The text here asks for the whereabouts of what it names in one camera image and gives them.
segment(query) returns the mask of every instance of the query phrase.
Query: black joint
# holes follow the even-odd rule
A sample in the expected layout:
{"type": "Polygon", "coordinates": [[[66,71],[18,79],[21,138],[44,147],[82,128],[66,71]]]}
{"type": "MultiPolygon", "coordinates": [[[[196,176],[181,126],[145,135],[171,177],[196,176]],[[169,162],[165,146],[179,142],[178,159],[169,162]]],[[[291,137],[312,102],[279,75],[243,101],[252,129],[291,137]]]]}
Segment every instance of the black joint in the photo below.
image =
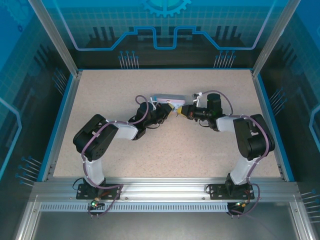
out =
{"type": "MultiPolygon", "coordinates": [[[[73,138],[73,144],[76,146],[78,153],[82,152],[90,139],[106,123],[107,121],[103,116],[96,114],[84,125],[84,127],[73,138]]],[[[113,124],[109,124],[101,131],[99,136],[93,140],[84,152],[88,161],[91,162],[102,157],[111,141],[114,139],[117,131],[118,128],[113,124]]]]}
{"type": "MultiPolygon", "coordinates": [[[[138,129],[138,133],[136,134],[133,140],[140,139],[146,133],[146,128],[148,128],[149,126],[155,125],[155,124],[163,124],[164,121],[168,118],[168,115],[173,110],[172,106],[168,103],[163,103],[163,104],[158,103],[156,105],[155,110],[153,110],[153,105],[151,103],[148,103],[148,104],[149,104],[149,110],[146,117],[141,122],[134,124],[134,126],[138,129]]],[[[128,122],[134,123],[142,119],[144,114],[146,113],[146,110],[147,110],[147,103],[146,102],[141,103],[140,107],[136,111],[136,115],[132,117],[128,122]]]]}
{"type": "MultiPolygon", "coordinates": [[[[262,127],[267,135],[269,150],[268,153],[275,149],[275,141],[272,137],[270,130],[261,114],[252,115],[251,118],[262,127]]],[[[253,160],[264,154],[266,151],[266,140],[260,129],[255,126],[251,120],[244,118],[237,118],[233,120],[234,130],[238,149],[241,155],[248,159],[253,160]]]]}

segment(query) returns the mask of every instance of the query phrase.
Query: speckled tabletop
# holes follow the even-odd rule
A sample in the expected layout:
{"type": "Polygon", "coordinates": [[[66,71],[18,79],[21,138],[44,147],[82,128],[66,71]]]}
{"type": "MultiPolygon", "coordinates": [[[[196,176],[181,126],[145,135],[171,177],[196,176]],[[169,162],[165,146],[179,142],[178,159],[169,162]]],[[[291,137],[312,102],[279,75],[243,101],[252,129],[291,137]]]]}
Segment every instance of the speckled tabletop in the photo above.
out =
{"type": "MultiPolygon", "coordinates": [[[[127,121],[136,114],[136,95],[191,96],[219,90],[232,102],[234,114],[261,113],[249,70],[146,69],[84,70],[79,82],[54,177],[84,176],[82,159],[73,144],[75,134],[95,114],[127,121]]],[[[201,98],[205,106],[206,97],[201,98]]],[[[225,114],[230,108],[222,100],[225,114]]],[[[240,153],[236,136],[215,132],[171,113],[158,129],[147,129],[138,141],[114,139],[103,155],[106,177],[225,177],[240,153]]],[[[273,152],[259,163],[254,177],[279,177],[273,152]]]]}

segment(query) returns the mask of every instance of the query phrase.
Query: white robotic arm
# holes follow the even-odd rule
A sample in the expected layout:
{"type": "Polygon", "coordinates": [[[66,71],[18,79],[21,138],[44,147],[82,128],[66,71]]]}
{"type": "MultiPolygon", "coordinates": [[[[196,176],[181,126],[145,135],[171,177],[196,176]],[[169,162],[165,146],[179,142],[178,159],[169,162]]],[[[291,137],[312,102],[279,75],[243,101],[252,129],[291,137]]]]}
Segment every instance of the white robotic arm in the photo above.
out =
{"type": "MultiPolygon", "coordinates": [[[[217,129],[219,132],[235,133],[234,120],[238,117],[224,116],[216,120],[217,129]]],[[[247,176],[254,163],[259,157],[248,160],[246,157],[240,156],[235,168],[230,172],[230,177],[235,185],[247,183],[247,176]]]]}
{"type": "Polygon", "coordinates": [[[106,126],[99,135],[88,145],[88,142],[98,132],[98,130],[111,121],[103,116],[96,114],[86,125],[74,136],[73,143],[79,153],[84,150],[85,180],[93,187],[104,184],[105,176],[102,168],[102,155],[106,152],[113,139],[138,140],[146,129],[153,124],[162,124],[167,119],[169,113],[174,109],[170,103],[158,103],[155,109],[143,102],[140,104],[136,115],[128,122],[115,121],[106,126]]]}

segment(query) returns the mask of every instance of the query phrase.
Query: yellow object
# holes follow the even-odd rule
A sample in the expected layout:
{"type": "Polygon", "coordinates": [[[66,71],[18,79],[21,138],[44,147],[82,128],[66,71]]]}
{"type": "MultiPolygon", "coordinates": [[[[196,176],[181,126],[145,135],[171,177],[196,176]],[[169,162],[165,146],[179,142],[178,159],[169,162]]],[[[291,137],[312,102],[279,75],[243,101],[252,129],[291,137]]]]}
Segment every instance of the yellow object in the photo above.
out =
{"type": "Polygon", "coordinates": [[[178,114],[181,114],[181,110],[182,110],[182,106],[179,107],[179,108],[176,110],[176,112],[177,112],[178,114]]]}

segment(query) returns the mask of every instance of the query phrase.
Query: wire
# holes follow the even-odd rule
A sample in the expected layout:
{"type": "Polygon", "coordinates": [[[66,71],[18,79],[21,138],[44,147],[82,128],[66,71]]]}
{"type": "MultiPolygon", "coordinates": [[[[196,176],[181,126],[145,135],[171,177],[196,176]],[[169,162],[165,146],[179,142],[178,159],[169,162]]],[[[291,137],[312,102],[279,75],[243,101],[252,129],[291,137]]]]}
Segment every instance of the wire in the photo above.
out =
{"type": "Polygon", "coordinates": [[[159,128],[160,127],[160,123],[158,123],[158,126],[156,126],[156,127],[146,127],[147,129],[157,129],[157,128],[159,128]]]}
{"type": "Polygon", "coordinates": [[[80,180],[80,179],[84,179],[84,177],[79,177],[77,180],[74,181],[73,185],[72,185],[72,188],[74,190],[78,190],[78,189],[75,189],[75,184],[80,180]]]}
{"type": "Polygon", "coordinates": [[[252,172],[254,171],[254,169],[256,168],[258,162],[260,162],[265,156],[267,156],[267,154],[269,152],[270,145],[269,145],[269,140],[268,140],[267,133],[261,127],[261,125],[256,120],[254,120],[252,117],[247,116],[247,115],[230,115],[229,117],[231,117],[231,118],[246,118],[246,119],[251,120],[258,127],[258,129],[261,131],[261,133],[262,133],[262,135],[264,137],[264,140],[265,140],[265,151],[264,151],[264,153],[253,163],[251,169],[249,170],[248,174],[246,175],[246,182],[249,185],[256,186],[256,188],[258,190],[258,196],[257,196],[256,202],[254,203],[253,207],[249,211],[239,215],[239,217],[243,217],[243,216],[246,216],[247,214],[249,214],[250,212],[252,212],[256,208],[256,206],[257,206],[257,204],[258,204],[258,202],[260,200],[260,187],[259,187],[258,184],[250,182],[250,176],[251,176],[252,172]]]}
{"type": "Polygon", "coordinates": [[[201,125],[201,123],[200,122],[204,122],[203,120],[199,120],[199,125],[201,126],[201,127],[203,127],[203,128],[209,128],[209,126],[207,125],[207,126],[205,126],[205,125],[201,125]]]}
{"type": "Polygon", "coordinates": [[[209,91],[204,91],[202,93],[202,95],[205,95],[205,94],[208,94],[208,93],[217,93],[217,94],[222,95],[225,98],[225,100],[228,102],[229,106],[230,106],[230,109],[231,109],[230,115],[234,114],[234,108],[232,107],[232,104],[231,104],[229,98],[224,93],[222,93],[222,92],[220,92],[218,90],[209,90],[209,91]]]}
{"type": "Polygon", "coordinates": [[[205,187],[204,191],[205,191],[207,194],[211,194],[211,192],[208,191],[208,187],[213,186],[213,185],[214,185],[214,184],[208,184],[208,185],[205,187]]]}
{"type": "MultiPolygon", "coordinates": [[[[109,210],[110,210],[110,209],[112,208],[112,206],[115,204],[115,202],[116,202],[117,198],[119,197],[120,193],[122,192],[122,188],[123,188],[123,184],[122,184],[122,186],[120,187],[120,189],[119,189],[119,191],[117,192],[117,194],[115,195],[115,197],[114,197],[114,199],[112,200],[111,204],[108,206],[108,208],[107,208],[104,212],[102,212],[102,213],[100,213],[100,214],[97,214],[97,215],[96,215],[97,218],[98,218],[99,216],[103,216],[103,215],[105,215],[107,212],[109,212],[109,210]]],[[[94,215],[91,213],[91,210],[90,210],[89,208],[88,208],[88,214],[90,214],[91,217],[94,216],[94,215]]]]}

